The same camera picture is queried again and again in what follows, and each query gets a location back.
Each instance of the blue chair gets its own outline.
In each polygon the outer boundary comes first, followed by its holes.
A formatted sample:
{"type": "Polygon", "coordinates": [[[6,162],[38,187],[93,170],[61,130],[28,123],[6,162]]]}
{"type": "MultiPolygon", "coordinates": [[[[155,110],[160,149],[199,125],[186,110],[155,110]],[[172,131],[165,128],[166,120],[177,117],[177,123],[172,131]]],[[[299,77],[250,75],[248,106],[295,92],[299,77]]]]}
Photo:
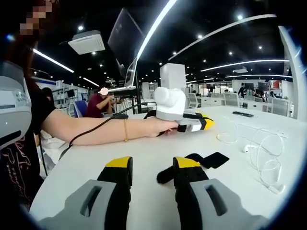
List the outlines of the blue chair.
{"type": "Polygon", "coordinates": [[[75,117],[84,117],[87,108],[86,101],[76,101],[73,104],[75,117]]]}

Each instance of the red shirt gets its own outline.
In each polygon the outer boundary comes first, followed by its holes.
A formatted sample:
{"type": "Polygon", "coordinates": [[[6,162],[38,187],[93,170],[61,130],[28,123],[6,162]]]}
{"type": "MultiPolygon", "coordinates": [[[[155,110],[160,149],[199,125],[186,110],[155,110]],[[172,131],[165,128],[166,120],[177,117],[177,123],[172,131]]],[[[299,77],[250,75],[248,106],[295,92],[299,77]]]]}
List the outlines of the red shirt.
{"type": "Polygon", "coordinates": [[[101,118],[103,115],[101,115],[102,112],[106,112],[109,108],[109,104],[106,104],[105,107],[102,108],[102,110],[97,108],[97,104],[101,103],[103,100],[105,100],[106,97],[103,99],[100,94],[95,93],[91,96],[86,112],[84,117],[95,117],[95,118],[101,118]]]}

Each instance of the woman's arm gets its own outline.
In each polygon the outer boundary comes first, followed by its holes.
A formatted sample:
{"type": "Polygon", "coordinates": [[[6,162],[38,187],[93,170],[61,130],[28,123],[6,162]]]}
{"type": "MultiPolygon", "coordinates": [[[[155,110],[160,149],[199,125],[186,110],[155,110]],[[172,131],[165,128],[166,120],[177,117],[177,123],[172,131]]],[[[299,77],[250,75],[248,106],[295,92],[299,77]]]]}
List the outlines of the woman's arm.
{"type": "Polygon", "coordinates": [[[104,99],[101,103],[98,103],[96,107],[101,110],[109,103],[110,100],[110,97],[106,97],[106,99],[104,99]]]}
{"type": "MultiPolygon", "coordinates": [[[[74,118],[54,110],[43,122],[43,130],[66,142],[88,131],[107,118],[74,118]]],[[[145,120],[127,120],[128,139],[156,137],[160,132],[177,128],[177,122],[163,121],[157,118],[145,120]]],[[[75,145],[98,145],[125,140],[124,120],[112,119],[97,130],[79,137],[75,145]]]]}
{"type": "Polygon", "coordinates": [[[107,113],[108,114],[112,114],[113,113],[113,111],[112,111],[112,103],[111,103],[111,101],[109,101],[109,103],[108,103],[108,108],[107,108],[107,113]]]}

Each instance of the hand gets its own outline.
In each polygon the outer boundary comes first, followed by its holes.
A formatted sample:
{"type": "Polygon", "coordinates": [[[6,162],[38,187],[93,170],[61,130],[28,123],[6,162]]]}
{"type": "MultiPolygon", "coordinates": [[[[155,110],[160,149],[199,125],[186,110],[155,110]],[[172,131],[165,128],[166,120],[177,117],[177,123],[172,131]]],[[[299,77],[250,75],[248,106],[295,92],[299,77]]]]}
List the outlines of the hand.
{"type": "Polygon", "coordinates": [[[161,132],[166,132],[167,135],[176,131],[178,123],[176,121],[164,121],[156,117],[151,117],[144,120],[147,137],[154,138],[158,136],[161,132]]]}

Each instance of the black t-shirt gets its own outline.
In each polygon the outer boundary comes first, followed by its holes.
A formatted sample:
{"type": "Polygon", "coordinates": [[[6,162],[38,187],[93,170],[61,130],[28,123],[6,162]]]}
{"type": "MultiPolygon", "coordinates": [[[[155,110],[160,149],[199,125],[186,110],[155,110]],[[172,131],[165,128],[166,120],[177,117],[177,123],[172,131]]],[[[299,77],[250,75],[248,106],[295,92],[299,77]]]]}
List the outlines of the black t-shirt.
{"type": "Polygon", "coordinates": [[[1,150],[3,168],[9,177],[20,203],[30,208],[43,179],[40,177],[40,167],[34,134],[38,134],[41,125],[55,109],[54,105],[40,89],[30,91],[32,120],[24,137],[1,150]]]}

